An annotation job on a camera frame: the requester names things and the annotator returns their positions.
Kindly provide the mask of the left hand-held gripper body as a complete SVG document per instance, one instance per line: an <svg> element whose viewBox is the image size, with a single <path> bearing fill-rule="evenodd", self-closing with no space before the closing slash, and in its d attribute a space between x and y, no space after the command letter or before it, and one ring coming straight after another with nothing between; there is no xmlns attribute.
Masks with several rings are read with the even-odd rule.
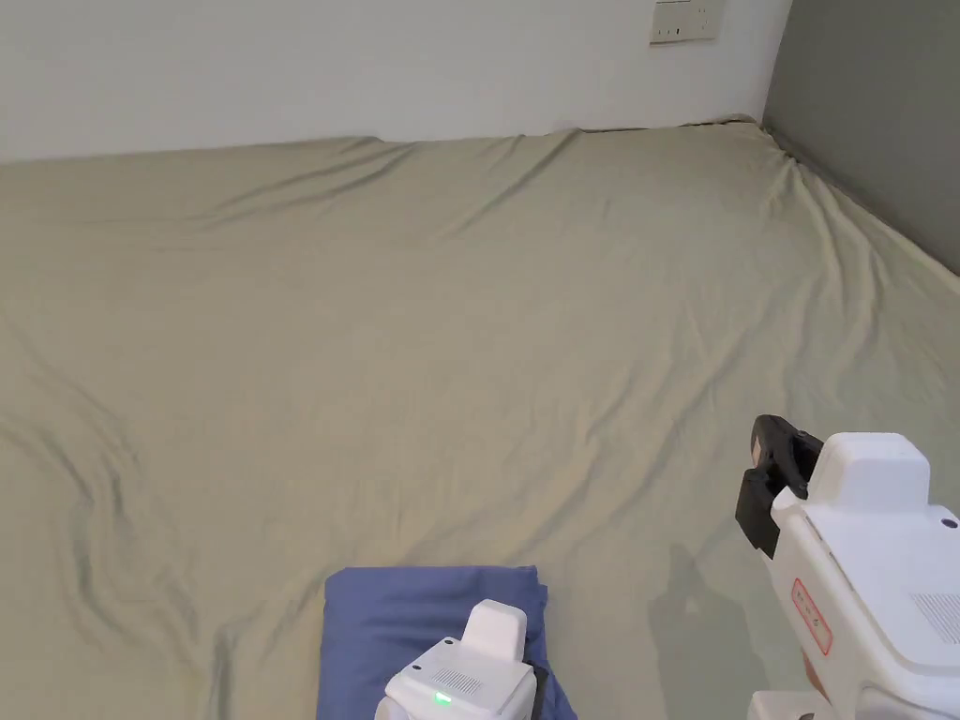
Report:
<svg viewBox="0 0 960 720"><path fill-rule="evenodd" d="M485 599L462 638L444 637L395 674L385 719L535 719L537 675L523 662L527 616Z"/></svg>

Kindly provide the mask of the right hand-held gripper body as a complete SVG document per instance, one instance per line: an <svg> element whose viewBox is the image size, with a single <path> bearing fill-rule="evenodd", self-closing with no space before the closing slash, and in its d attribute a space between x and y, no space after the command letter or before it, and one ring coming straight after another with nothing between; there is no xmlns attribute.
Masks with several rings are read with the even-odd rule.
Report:
<svg viewBox="0 0 960 720"><path fill-rule="evenodd" d="M800 501L774 499L772 589L826 697L758 691L752 719L955 719L959 530L930 466L895 433L823 442Z"/></svg>

